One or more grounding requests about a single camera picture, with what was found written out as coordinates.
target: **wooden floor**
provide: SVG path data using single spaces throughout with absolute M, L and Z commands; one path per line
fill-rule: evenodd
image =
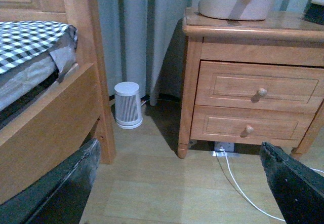
M 134 130 L 115 125 L 117 157 L 113 165 L 100 165 L 81 224 L 284 223 L 244 200 L 232 185 L 225 158 L 212 157 L 208 143 L 192 144 L 185 159 L 175 155 L 178 104 L 144 106 L 143 117 Z M 323 141 L 322 129 L 301 160 L 305 165 L 324 169 Z M 236 181 L 257 206 L 282 218 L 257 155 L 259 147 L 236 146 L 241 154 L 230 158 Z

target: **checkered bedsheet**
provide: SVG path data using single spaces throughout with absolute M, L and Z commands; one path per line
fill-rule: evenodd
M 0 22 L 0 75 L 53 46 L 72 25 L 54 21 Z

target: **ceramic object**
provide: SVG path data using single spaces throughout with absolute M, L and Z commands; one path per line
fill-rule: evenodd
M 225 20 L 264 20 L 274 0 L 201 0 L 199 12 L 211 18 Z

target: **light blue curtain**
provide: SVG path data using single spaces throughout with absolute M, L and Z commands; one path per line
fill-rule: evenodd
M 155 105 L 159 93 L 181 95 L 186 7 L 199 0 L 98 0 L 110 95 L 122 81 L 140 86 Z M 275 0 L 274 10 L 304 12 L 310 0 Z
M 180 95 L 182 62 L 179 61 L 182 59 L 177 57 L 172 61 L 170 77 L 167 76 L 171 82 L 161 77 L 161 69 L 175 29 L 181 30 L 177 24 L 190 2 L 98 0 L 110 94 L 114 94 L 117 83 L 132 81 L 139 84 L 141 97 L 150 94 L 152 105 L 156 104 L 161 85 L 165 88 L 165 83 L 175 89 L 168 94 Z M 182 56 L 184 35 L 176 39 L 181 50 L 177 53 Z

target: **wooden knob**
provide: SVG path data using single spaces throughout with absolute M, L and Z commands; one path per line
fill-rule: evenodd
M 247 125 L 245 131 L 247 134 L 251 134 L 254 131 L 254 128 L 251 125 Z
M 267 90 L 264 88 L 260 88 L 257 92 L 257 94 L 261 97 L 264 97 L 267 93 L 268 93 Z

